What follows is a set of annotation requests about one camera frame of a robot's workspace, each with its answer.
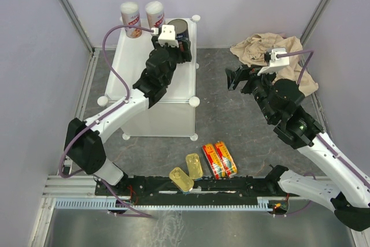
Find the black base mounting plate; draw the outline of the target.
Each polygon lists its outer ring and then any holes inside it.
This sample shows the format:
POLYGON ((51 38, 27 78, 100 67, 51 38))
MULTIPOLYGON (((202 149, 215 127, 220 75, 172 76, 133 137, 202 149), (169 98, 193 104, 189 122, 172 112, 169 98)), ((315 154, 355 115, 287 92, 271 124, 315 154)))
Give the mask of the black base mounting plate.
POLYGON ((133 176, 110 188, 118 196, 132 197, 137 205, 255 204, 258 197, 287 195, 276 180, 251 176, 205 177, 196 180, 188 192, 161 176, 133 176))

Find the gold tin upper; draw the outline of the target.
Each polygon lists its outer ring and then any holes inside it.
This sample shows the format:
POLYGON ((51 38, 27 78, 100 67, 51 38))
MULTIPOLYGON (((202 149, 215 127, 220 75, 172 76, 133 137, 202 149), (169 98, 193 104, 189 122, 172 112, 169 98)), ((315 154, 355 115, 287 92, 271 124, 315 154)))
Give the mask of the gold tin upper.
POLYGON ((198 154, 188 154, 186 156, 186 164, 188 168, 188 175, 192 180, 202 179, 204 172, 198 154))

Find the gold tin lower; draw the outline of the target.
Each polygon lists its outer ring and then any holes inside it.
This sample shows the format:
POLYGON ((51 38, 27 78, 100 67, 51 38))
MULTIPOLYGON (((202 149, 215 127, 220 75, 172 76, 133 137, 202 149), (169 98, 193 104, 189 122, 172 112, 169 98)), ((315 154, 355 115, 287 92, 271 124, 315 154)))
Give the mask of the gold tin lower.
POLYGON ((170 180, 184 193, 189 193, 194 187, 194 181, 179 167, 169 173, 170 180))

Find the red white tall can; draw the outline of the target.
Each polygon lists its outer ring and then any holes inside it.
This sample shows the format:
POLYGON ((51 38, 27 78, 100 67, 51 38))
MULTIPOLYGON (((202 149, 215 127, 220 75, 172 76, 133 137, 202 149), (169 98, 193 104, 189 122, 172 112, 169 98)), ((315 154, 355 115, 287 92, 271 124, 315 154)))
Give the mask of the red white tall can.
MULTIPOLYGON (((124 2, 120 6, 121 18, 124 25, 141 26, 139 6, 136 2, 124 2)), ((125 27, 126 35, 135 39, 141 36, 142 30, 139 28, 125 27)))

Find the dark blue food can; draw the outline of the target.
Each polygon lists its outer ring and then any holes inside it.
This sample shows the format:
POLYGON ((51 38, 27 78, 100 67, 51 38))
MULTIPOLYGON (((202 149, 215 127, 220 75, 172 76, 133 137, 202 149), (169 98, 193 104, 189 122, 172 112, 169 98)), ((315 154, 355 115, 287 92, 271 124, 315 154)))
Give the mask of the dark blue food can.
POLYGON ((168 22, 168 25, 173 25, 176 33, 176 40, 181 41, 182 39, 190 39, 188 32, 188 24, 184 19, 173 19, 168 22))

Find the gold tin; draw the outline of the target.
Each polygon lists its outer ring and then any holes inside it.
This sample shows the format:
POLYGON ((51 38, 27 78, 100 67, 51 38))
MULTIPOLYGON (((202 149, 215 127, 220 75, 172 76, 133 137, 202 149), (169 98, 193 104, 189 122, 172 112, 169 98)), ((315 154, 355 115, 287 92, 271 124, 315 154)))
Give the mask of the gold tin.
POLYGON ((179 167, 169 173, 170 180, 184 193, 189 193, 194 187, 194 181, 179 167))
POLYGON ((188 154, 186 156, 186 164, 188 168, 188 175, 192 180, 202 179, 204 172, 198 154, 188 154))

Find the aluminium frame rail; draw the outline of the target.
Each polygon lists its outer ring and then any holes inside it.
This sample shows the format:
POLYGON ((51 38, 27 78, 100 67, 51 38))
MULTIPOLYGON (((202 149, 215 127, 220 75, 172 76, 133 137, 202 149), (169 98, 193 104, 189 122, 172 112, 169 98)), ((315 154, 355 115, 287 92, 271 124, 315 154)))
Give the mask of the aluminium frame rail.
MULTIPOLYGON (((149 197, 158 198, 159 195, 185 195, 169 177, 161 176, 133 176, 115 186, 110 187, 119 197, 134 195, 139 198, 138 204, 148 203, 149 197)), ((285 197, 287 193, 277 183, 265 178, 253 178, 251 176, 237 176, 231 179, 219 179, 205 177, 194 182, 191 194, 223 194, 233 197, 241 194, 249 199, 258 197, 285 197)), ((88 176, 74 176, 63 179, 50 176, 47 179, 44 195, 68 195, 68 196, 111 196, 112 192, 97 178, 88 176)))

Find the red green tin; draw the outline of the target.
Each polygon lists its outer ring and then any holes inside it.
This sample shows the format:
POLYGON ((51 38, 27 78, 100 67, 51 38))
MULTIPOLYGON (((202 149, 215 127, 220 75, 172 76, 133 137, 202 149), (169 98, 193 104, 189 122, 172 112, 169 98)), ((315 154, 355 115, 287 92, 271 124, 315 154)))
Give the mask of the red green tin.
POLYGON ((223 141, 218 141, 215 143, 216 152, 223 164, 225 172, 229 178, 233 177, 238 173, 238 169, 232 158, 229 150, 226 147, 226 144, 223 141))

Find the red yellow flat tin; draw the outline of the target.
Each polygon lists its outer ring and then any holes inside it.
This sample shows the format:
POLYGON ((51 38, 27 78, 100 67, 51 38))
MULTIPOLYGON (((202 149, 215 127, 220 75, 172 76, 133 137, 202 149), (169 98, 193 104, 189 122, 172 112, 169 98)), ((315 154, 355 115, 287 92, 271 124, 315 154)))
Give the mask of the red yellow flat tin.
POLYGON ((226 171, 216 152, 216 149, 211 143, 202 146, 202 152, 208 162, 210 171, 212 172, 215 179, 221 179, 226 177, 226 171))

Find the orange label white-lid can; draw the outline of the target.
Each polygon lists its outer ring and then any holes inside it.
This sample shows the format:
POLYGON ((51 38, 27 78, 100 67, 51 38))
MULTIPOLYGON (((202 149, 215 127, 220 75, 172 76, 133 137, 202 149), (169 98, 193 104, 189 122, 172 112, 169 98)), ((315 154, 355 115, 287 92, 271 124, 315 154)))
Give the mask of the orange label white-lid can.
POLYGON ((151 1, 146 4, 145 11, 150 28, 159 28, 165 23, 164 6, 159 1, 151 1))

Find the white plastic cube cabinet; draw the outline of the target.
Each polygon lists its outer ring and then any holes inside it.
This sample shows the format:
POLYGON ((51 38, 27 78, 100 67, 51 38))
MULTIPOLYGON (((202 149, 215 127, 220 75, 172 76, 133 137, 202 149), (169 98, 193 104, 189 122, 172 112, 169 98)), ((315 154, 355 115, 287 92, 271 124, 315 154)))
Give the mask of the white plastic cube cabinet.
POLYGON ((123 25, 105 95, 108 108, 96 125, 102 141, 117 130, 131 137, 189 137, 195 141, 195 95, 198 64, 197 25, 200 19, 170 19, 160 28, 141 27, 138 39, 126 36, 123 25))

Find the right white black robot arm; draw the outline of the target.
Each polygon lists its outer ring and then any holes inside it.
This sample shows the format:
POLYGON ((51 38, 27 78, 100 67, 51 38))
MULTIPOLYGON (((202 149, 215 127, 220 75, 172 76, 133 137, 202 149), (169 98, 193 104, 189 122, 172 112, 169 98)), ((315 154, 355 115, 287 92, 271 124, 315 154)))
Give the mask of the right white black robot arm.
POLYGON ((303 109, 305 96, 295 81, 275 81, 275 74, 259 74, 260 70, 261 67, 247 65, 235 71, 226 69, 228 89, 234 90, 244 82, 241 93, 254 97, 277 137, 312 161, 333 182, 330 186, 285 169, 265 181, 266 191, 273 196, 284 191, 307 198, 328 208, 348 228, 368 229, 369 176, 339 150, 320 123, 303 109))

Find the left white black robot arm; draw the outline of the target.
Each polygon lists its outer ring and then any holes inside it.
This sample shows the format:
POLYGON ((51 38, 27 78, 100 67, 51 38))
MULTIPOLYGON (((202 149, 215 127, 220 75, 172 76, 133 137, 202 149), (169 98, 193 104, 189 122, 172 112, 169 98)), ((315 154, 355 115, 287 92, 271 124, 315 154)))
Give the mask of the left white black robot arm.
POLYGON ((151 41, 154 50, 125 97, 85 121, 73 119, 67 130, 63 156, 69 157, 81 171, 106 182, 116 195, 127 191, 127 174, 107 158, 104 142, 128 120, 154 106, 167 93, 177 65, 192 60, 188 38, 179 40, 178 47, 167 43, 160 46, 156 36, 151 41))

